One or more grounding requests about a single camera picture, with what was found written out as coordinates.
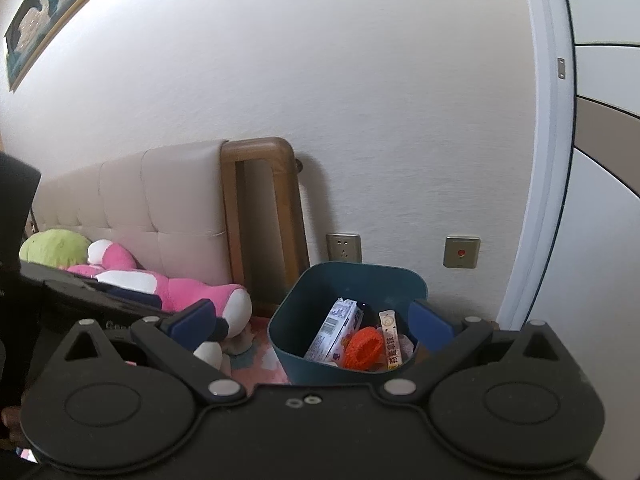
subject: painting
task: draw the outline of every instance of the painting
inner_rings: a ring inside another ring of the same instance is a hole
[[[24,0],[4,35],[13,91],[51,38],[87,0]]]

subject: hand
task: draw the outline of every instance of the hand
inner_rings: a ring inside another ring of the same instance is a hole
[[[9,429],[9,441],[15,447],[29,447],[20,427],[20,406],[9,406],[2,410],[2,423]]]

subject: orange mesh bag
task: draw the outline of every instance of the orange mesh bag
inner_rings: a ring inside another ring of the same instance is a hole
[[[350,370],[365,372],[378,360],[384,349],[382,334],[372,326],[358,330],[344,351],[342,366]]]

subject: trash bin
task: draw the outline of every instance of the trash bin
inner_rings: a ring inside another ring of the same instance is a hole
[[[415,272],[398,267],[385,267],[349,262],[324,262],[307,269],[300,276],[276,313],[271,318],[268,335],[273,349],[293,384],[380,384],[411,366],[417,354],[395,370],[359,372],[303,358],[320,330],[324,319],[338,298],[362,301],[370,306],[371,317],[383,310],[396,312],[400,333],[417,345],[409,333],[409,304],[416,298],[426,299],[427,285]]]

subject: barcode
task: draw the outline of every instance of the barcode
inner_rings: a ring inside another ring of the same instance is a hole
[[[338,320],[333,317],[328,317],[324,320],[324,324],[320,329],[320,332],[324,332],[325,334],[331,335],[334,333],[335,326],[338,324]]]

